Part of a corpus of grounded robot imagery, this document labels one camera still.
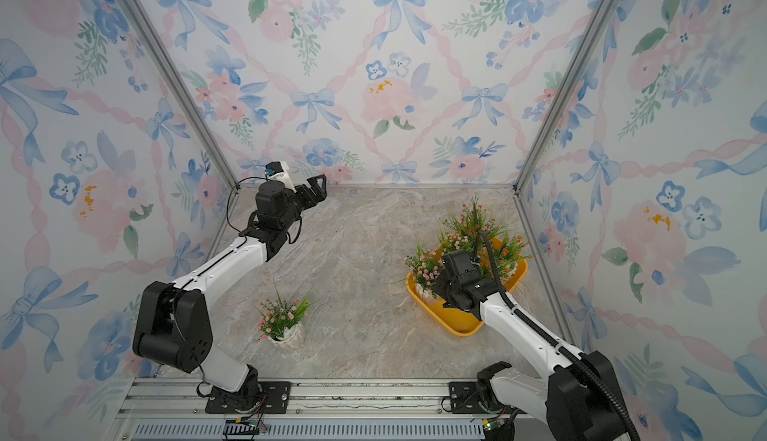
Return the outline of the yellow storage box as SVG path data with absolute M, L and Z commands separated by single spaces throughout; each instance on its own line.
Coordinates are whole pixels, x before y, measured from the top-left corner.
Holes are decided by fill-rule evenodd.
M 507 276 L 503 279 L 503 285 L 507 292 L 513 293 L 519 287 L 521 281 L 525 279 L 527 273 L 529 273 L 529 263 L 526 259 L 521 259 L 515 269 L 503 269 L 503 274 Z M 405 286 L 413 301 L 449 334 L 461 338 L 470 337 L 485 326 L 482 321 L 470 313 L 445 308 L 443 306 L 443 299 L 431 296 L 415 281 L 415 273 L 413 271 L 407 274 Z

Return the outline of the potted plant pink flowers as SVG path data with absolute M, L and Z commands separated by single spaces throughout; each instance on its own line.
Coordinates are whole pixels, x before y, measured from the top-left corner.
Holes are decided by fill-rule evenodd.
M 407 267 L 407 287 L 421 301 L 427 304 L 438 302 L 441 297 L 435 292 L 437 277 L 443 271 L 443 262 L 439 251 L 426 249 L 422 244 L 415 247 L 415 252 L 405 257 Z

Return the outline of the potted plant orange red flowers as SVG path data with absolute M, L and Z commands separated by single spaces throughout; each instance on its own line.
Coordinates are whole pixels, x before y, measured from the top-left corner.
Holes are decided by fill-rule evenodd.
M 517 267 L 523 260 L 529 258 L 525 253 L 529 243 L 521 235 L 504 233 L 501 237 L 491 240 L 493 256 L 501 280 L 506 281 L 517 273 Z

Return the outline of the potted plant pink front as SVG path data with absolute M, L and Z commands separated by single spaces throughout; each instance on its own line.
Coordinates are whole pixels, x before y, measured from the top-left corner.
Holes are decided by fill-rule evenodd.
M 279 293 L 276 293 L 275 299 L 261 302 L 257 306 L 261 337 L 287 351 L 301 348 L 306 338 L 303 320 L 311 306 L 307 298 L 289 301 Z

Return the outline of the potted plant pink white pot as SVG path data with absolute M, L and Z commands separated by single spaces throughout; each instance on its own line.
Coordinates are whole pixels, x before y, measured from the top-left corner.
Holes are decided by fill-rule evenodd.
M 463 250 L 468 254 L 475 252 L 475 238 L 460 232 L 442 232 L 439 235 L 439 244 L 443 253 Z

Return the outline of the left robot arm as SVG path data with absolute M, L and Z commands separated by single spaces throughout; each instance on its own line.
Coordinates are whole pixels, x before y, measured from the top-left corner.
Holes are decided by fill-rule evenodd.
M 219 391 L 241 398 L 258 395 L 254 367 L 215 345 L 210 308 L 246 274 L 274 258 L 293 241 L 303 213 L 327 198 L 325 175 L 294 185 L 290 176 L 271 171 L 258 186 L 256 209 L 245 228 L 221 253 L 171 282 L 155 281 L 141 296 L 133 352 L 145 359 L 191 373 Z

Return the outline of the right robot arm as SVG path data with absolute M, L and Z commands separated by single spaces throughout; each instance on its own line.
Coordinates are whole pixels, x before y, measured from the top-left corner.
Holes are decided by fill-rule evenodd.
M 447 308 L 471 314 L 498 332 L 535 369 L 527 376 L 497 362 L 477 373 L 471 404 L 487 413 L 524 413 L 544 423 L 556 440 L 636 440 L 611 362 L 556 336 L 501 285 L 497 266 L 485 276 L 479 256 L 463 250 L 441 258 L 437 294 Z

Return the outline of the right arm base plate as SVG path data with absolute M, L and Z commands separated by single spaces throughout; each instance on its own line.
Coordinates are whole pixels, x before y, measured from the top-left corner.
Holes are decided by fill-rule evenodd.
M 451 381 L 449 387 L 449 411 L 453 414 L 495 414 L 499 403 L 491 399 L 491 387 L 487 381 Z

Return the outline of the aluminium corner post left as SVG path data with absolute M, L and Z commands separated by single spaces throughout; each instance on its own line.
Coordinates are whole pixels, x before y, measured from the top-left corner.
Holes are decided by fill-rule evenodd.
M 201 117 L 197 105 L 184 80 L 174 64 L 172 57 L 161 41 L 160 35 L 152 23 L 147 11 L 140 0 L 118 0 L 121 7 L 126 11 L 126 15 L 131 23 L 134 24 L 136 31 L 141 36 L 146 45 L 148 54 L 155 67 L 161 75 L 162 81 L 165 81 L 169 92 L 178 105 L 181 107 L 184 115 L 187 117 L 195 134 L 199 137 L 203 148 L 213 161 L 216 169 L 219 169 L 225 184 L 233 187 L 236 183 L 234 172 L 227 163 L 219 145 L 216 143 L 211 129 Z

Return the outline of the aluminium corner post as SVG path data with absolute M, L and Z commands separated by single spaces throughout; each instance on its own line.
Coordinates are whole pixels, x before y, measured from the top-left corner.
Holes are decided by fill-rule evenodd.
M 586 25 L 581 42 L 573 52 L 572 60 L 564 72 L 560 90 L 552 102 L 551 109 L 543 119 L 537 135 L 533 139 L 533 146 L 525 159 L 525 165 L 513 185 L 515 195 L 520 197 L 533 180 L 533 173 L 538 160 L 544 152 L 549 137 L 558 125 L 558 118 L 564 111 L 570 97 L 576 92 L 580 78 L 590 63 L 595 51 L 595 45 L 605 31 L 608 19 L 614 13 L 620 0 L 598 0 L 596 9 L 592 12 L 591 19 Z
M 126 15 L 131 23 L 134 24 L 136 31 L 141 36 L 146 45 L 148 54 L 155 67 L 161 75 L 162 81 L 165 81 L 169 92 L 178 105 L 181 107 L 184 115 L 187 117 L 195 134 L 199 137 L 203 148 L 213 161 L 216 169 L 219 169 L 225 184 L 233 187 L 236 183 L 234 172 L 227 163 L 219 145 L 216 143 L 211 129 L 201 117 L 197 105 L 184 80 L 174 64 L 172 57 L 161 41 L 160 35 L 152 23 L 147 11 L 140 0 L 118 0 L 121 7 L 126 11 Z

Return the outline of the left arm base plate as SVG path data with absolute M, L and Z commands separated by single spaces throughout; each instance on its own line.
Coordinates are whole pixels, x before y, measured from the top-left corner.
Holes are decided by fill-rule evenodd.
M 247 381 L 237 392 L 213 387 L 207 414 L 285 414 L 292 390 L 290 381 Z

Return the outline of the aluminium front rail frame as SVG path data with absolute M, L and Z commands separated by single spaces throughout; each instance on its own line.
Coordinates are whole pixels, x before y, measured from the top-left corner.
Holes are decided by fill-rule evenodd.
M 453 414 L 451 381 L 266 378 L 293 385 L 285 414 L 207 414 L 208 389 L 190 378 L 139 379 L 109 440 L 556 440 L 524 413 Z

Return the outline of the aluminium corner post right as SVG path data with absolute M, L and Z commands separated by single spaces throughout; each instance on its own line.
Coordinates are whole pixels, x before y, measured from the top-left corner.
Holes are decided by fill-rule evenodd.
M 570 97 L 576 92 L 580 78 L 590 63 L 595 51 L 595 45 L 605 31 L 608 19 L 614 13 L 620 0 L 598 0 L 596 9 L 592 12 L 591 19 L 586 25 L 581 42 L 573 52 L 572 60 L 564 72 L 560 90 L 552 102 L 551 109 L 543 119 L 537 135 L 533 139 L 533 146 L 525 159 L 525 165 L 513 185 L 515 195 L 520 197 L 533 180 L 533 173 L 538 160 L 544 152 L 549 137 L 558 125 L 558 118 L 564 111 Z

